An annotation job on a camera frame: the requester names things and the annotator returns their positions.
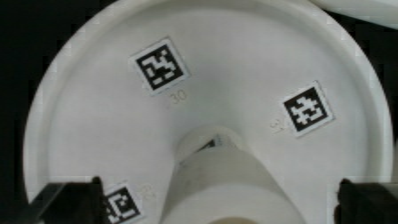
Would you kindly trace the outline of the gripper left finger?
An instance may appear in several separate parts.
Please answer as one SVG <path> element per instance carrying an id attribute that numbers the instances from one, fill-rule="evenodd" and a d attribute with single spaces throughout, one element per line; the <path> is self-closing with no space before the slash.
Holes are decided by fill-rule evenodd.
<path id="1" fill-rule="evenodd" d="M 103 182 L 52 182 L 31 203 L 32 224 L 107 224 Z"/>

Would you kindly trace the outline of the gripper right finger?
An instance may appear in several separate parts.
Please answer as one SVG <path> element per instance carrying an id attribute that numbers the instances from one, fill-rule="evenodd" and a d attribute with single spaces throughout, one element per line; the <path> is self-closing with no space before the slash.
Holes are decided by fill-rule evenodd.
<path id="1" fill-rule="evenodd" d="M 398 224 L 398 182 L 342 180 L 334 224 Z"/>

